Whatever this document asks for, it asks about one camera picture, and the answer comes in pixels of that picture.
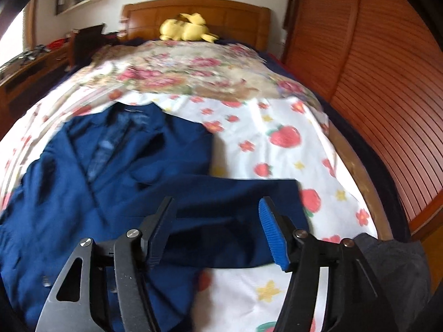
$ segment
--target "brown fabric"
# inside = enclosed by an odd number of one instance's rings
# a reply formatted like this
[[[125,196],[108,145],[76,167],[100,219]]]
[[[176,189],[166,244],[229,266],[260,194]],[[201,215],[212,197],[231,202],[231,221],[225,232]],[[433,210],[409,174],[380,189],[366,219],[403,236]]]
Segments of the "brown fabric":
[[[347,142],[344,136],[330,122],[329,140],[332,142],[338,156],[340,156],[346,168],[351,173],[351,176],[354,178],[358,189],[362,193],[363,198],[368,205],[369,213],[371,214],[375,227],[377,228],[378,239],[384,241],[392,239],[392,231],[391,227],[389,226],[385,210],[380,198],[378,197],[375,186],[366,171],[366,168],[363,166],[349,142]]]

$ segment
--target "yellow plush toy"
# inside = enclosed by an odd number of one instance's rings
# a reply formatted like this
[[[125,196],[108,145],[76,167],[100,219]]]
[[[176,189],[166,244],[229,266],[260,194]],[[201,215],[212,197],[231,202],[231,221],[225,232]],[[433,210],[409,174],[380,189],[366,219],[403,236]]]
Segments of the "yellow plush toy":
[[[166,20],[160,26],[161,40],[198,41],[203,39],[208,42],[218,40],[217,35],[209,33],[206,21],[200,14],[180,14],[180,16],[185,17],[189,22],[176,19]]]

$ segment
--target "pikachu plush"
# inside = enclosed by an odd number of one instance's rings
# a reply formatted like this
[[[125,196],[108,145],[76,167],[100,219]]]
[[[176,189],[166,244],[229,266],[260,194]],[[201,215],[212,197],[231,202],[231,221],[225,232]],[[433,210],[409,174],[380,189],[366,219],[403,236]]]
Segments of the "pikachu plush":
[[[217,35],[209,33],[206,21],[198,14],[180,14],[180,16],[188,19],[189,22],[179,21],[176,19],[168,19],[160,26],[160,39],[165,40],[183,40],[183,41],[199,41],[205,40],[214,42],[218,40]]]

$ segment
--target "white bed sheet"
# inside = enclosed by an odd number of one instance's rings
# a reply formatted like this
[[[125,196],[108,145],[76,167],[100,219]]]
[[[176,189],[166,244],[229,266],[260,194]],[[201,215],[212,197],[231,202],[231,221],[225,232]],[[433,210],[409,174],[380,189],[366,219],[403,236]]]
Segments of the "white bed sheet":
[[[78,88],[68,81],[14,125],[0,142],[0,166],[5,166],[5,173],[0,176],[0,206],[6,205],[12,186],[19,183],[28,165],[39,158],[50,138],[70,119],[72,111],[85,104],[94,106],[87,113],[103,111],[114,103],[108,98],[114,89],[115,86]],[[362,232],[377,236],[350,173],[311,110],[296,97],[224,103],[129,90],[117,101],[131,105],[154,102],[169,114],[205,124],[215,134],[214,176],[298,180],[311,233],[317,238],[339,242]],[[195,330],[271,332],[289,279],[290,275],[274,264],[205,271],[192,311]],[[312,332],[322,327],[326,286],[327,273],[323,269]]]

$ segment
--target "gray cloth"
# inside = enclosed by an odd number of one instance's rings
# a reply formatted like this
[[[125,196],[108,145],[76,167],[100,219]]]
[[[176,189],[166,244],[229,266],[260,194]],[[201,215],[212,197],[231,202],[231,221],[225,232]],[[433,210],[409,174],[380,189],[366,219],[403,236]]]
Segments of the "gray cloth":
[[[431,273],[420,242],[379,241],[362,233],[354,238],[404,332],[431,298]]]

